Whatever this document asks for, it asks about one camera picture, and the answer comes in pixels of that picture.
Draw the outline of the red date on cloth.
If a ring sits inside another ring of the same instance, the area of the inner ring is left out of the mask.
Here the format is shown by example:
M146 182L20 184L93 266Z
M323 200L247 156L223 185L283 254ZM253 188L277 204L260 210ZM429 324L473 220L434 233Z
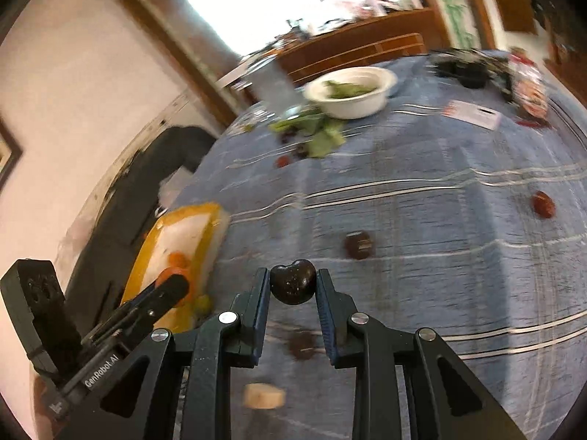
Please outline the red date on cloth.
M556 213L556 206L555 202L548 196L547 193L542 191L537 191L532 196L532 208L534 213L537 214L538 217L542 219L551 219L551 217L555 216Z

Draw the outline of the dark plum under leaf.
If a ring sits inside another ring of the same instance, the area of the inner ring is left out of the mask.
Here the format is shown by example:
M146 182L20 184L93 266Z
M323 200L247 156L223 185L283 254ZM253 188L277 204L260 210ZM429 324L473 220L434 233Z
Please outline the dark plum under leaf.
M288 130L288 131L284 131L281 133L280 136L280 140L281 140L281 144L287 144L288 142L291 142L292 139L294 139L296 136L296 132L293 130Z

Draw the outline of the small red date by greens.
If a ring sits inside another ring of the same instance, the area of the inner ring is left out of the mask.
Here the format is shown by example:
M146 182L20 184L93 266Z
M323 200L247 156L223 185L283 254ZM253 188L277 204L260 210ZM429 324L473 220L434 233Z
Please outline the small red date by greens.
M278 168L284 168L290 162L291 162L291 158L289 158L287 155L282 155L282 156L278 157L278 159L276 161L276 166Z

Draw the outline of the yellow-rimmed white foam tray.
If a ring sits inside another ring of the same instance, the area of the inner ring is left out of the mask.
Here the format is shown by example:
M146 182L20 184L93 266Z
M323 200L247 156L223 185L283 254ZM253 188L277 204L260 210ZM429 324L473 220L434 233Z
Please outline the yellow-rimmed white foam tray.
M189 282L188 295L155 326L172 333L195 328L213 310L207 284L229 223L230 215L219 203L185 206L165 213L140 248L123 301L130 301L151 283L159 285L171 275L181 274Z

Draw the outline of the wooden sideboard counter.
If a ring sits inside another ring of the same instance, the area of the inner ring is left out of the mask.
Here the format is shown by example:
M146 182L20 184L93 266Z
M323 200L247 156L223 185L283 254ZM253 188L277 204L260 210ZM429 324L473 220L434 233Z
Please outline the wooden sideboard counter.
M437 11L410 10L313 37L278 53L277 62L300 87L331 70L374 65L448 46L449 35Z

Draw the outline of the white bowl with greens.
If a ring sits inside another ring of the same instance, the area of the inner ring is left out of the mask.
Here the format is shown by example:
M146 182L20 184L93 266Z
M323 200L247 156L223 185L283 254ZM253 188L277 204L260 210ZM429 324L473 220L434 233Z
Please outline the white bowl with greens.
M383 67L349 67L308 82L302 95L330 117L354 120L382 110L397 84L396 74Z

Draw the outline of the small pale chunk front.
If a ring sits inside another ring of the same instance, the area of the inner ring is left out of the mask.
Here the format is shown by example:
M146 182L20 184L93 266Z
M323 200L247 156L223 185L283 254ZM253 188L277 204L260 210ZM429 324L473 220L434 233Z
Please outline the small pale chunk front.
M285 405L285 391L271 384L247 384L244 389L243 404L247 408L272 410Z

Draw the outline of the blue plaid tablecloth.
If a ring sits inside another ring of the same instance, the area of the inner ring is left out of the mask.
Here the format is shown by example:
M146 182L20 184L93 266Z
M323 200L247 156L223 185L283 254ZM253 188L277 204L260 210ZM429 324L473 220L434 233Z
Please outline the blue plaid tablecloth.
M230 214L215 307L257 269L306 258L385 325L435 329L526 437L546 439L586 380L585 108L550 88L549 123L534 128L496 88L437 77L425 57L389 69L385 108L349 122L324 158L296 159L262 126L228 132L203 159L176 205ZM498 111L499 126L442 115L451 100ZM537 191L551 219L534 213ZM346 254L354 231L371 236L370 257Z

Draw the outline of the large orange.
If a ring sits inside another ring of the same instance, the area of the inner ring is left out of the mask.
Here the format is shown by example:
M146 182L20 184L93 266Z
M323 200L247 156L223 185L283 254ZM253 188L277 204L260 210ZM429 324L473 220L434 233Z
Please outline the large orange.
M169 267L187 269L191 266L190 259L181 251L173 251L167 257Z

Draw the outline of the white paper card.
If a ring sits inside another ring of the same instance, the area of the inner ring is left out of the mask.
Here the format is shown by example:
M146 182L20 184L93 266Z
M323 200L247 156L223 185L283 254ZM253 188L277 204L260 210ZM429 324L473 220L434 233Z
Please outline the white paper card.
M451 100L442 115L488 130L496 130L502 117L496 110L460 100Z

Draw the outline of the plastic bags on sofa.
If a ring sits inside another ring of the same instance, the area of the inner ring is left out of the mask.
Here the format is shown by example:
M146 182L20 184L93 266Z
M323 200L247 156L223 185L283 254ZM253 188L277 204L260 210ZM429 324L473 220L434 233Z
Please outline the plastic bags on sofa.
M168 211L179 194L189 185L192 175L192 172L184 166L180 166L159 183L158 205L154 213L157 219Z

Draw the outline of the green leafy vegetable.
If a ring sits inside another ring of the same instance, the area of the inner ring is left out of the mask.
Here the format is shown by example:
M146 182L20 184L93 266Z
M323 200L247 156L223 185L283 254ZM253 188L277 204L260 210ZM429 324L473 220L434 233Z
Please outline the green leafy vegetable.
M313 105L306 105L293 115L271 122L269 129L278 137L284 131L295 131L296 136L292 139L296 140L295 147L299 143L306 143L309 146L309 158L324 158L346 142L345 122L325 114Z

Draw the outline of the dark passion fruit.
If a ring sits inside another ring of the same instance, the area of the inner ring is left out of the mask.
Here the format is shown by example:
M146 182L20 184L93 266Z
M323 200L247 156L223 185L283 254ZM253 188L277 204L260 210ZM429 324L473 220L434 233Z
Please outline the dark passion fruit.
M367 231L354 231L345 236L344 248L350 258L362 260L372 255L373 241Z
M316 354L316 339L308 331L293 332L288 338L288 351L296 360L310 360Z
M299 305L316 292L316 268L306 259L277 265L270 271L271 294L281 303Z

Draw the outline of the dark passion fruit back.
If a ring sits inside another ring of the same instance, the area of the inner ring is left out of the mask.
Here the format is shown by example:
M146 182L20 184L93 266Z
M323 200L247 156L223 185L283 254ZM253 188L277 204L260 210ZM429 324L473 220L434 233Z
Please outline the dark passion fruit back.
M316 292L316 268L306 259L277 265L270 271L271 294L281 303L299 305Z

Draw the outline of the dark passion fruit front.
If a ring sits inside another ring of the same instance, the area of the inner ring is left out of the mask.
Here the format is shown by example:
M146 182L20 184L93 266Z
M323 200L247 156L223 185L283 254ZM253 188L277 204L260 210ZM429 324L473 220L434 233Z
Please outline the dark passion fruit front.
M316 339L308 331L293 332L288 338L288 351L296 360L310 360L316 354Z

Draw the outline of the dark plum by greens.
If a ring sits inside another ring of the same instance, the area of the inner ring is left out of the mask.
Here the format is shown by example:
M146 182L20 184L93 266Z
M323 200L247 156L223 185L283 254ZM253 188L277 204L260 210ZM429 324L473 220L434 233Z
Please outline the dark plum by greens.
M299 143L295 147L295 156L299 159L309 158L309 146L306 143Z

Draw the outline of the black sofa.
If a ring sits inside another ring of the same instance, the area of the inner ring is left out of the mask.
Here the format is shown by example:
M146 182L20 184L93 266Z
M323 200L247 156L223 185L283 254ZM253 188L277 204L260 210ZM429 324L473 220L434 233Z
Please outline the black sofa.
M215 141L198 126L169 127L135 153L112 184L65 291L66 311L81 335L119 306L138 251L156 220L160 182L181 167L193 173Z

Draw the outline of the clear snack jar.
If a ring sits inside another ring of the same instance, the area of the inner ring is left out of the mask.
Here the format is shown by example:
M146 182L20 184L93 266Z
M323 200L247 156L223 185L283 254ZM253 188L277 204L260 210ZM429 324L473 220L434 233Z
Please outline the clear snack jar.
M539 67L519 47L511 47L508 56L511 94L520 113L537 124L545 124L548 96Z

